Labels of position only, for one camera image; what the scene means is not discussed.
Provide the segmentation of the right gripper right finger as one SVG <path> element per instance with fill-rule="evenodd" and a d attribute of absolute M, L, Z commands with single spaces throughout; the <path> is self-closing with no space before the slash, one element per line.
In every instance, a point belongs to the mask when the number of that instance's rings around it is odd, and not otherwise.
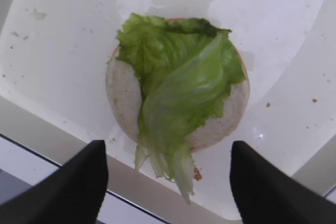
<path fill-rule="evenodd" d="M 244 141 L 231 149 L 229 182 L 243 223 L 335 223 L 335 204 L 284 174 Z"/>

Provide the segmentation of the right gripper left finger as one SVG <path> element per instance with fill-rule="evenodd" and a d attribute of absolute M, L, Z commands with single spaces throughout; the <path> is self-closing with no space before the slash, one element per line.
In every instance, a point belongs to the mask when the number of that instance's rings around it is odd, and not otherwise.
<path fill-rule="evenodd" d="M 95 223 L 107 184 L 106 145 L 95 140 L 42 182 L 1 204 L 1 223 Z"/>

